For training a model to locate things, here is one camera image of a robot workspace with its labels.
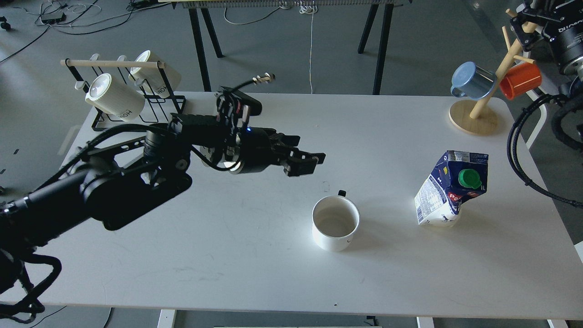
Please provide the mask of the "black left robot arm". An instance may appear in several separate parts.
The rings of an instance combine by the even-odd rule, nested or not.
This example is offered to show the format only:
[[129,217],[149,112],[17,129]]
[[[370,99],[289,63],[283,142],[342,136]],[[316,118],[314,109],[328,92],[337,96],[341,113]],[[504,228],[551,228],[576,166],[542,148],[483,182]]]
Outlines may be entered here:
[[45,311],[40,295],[62,264],[37,254],[38,247],[89,218],[116,231],[183,193],[192,185],[191,154],[218,171],[250,174],[277,165],[289,177],[312,174],[325,160],[322,152],[300,151],[297,135],[250,127],[262,104],[241,87],[222,87],[216,111],[106,129],[35,191],[2,205],[1,291],[20,282],[25,296],[2,303],[1,318],[27,324]]

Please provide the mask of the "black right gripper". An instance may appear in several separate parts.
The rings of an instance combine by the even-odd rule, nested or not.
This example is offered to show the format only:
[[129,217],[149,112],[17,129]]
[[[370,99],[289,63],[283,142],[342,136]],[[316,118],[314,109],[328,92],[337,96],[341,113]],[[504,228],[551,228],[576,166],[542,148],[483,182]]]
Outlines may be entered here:
[[581,0],[525,0],[511,18],[524,51],[545,40],[562,75],[582,75],[583,2]]

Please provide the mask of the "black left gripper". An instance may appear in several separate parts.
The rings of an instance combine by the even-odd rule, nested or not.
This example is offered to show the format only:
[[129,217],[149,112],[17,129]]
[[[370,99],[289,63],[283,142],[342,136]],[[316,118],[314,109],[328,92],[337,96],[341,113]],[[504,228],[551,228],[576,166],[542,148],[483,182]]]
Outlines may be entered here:
[[227,132],[219,145],[200,147],[200,158],[206,166],[231,174],[250,174],[282,165],[286,176],[299,177],[313,174],[316,166],[323,164],[325,154],[289,157],[292,147],[298,147],[300,136],[251,127],[250,118],[263,110],[257,99],[230,87],[220,87],[216,96],[217,120]]

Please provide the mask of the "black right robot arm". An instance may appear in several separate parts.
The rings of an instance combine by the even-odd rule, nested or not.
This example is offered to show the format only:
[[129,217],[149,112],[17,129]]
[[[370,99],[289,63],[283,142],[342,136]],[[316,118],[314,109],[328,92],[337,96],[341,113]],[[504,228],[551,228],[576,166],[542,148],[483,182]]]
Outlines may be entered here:
[[519,44],[530,51],[543,40],[550,48],[558,71],[573,76],[571,83],[558,88],[557,95],[543,94],[521,114],[519,123],[528,119],[535,108],[555,101],[559,109],[552,115],[552,133],[561,143],[582,151],[582,141],[568,135],[562,126],[567,114],[582,110],[582,2],[580,0],[525,0],[524,8],[511,19]]

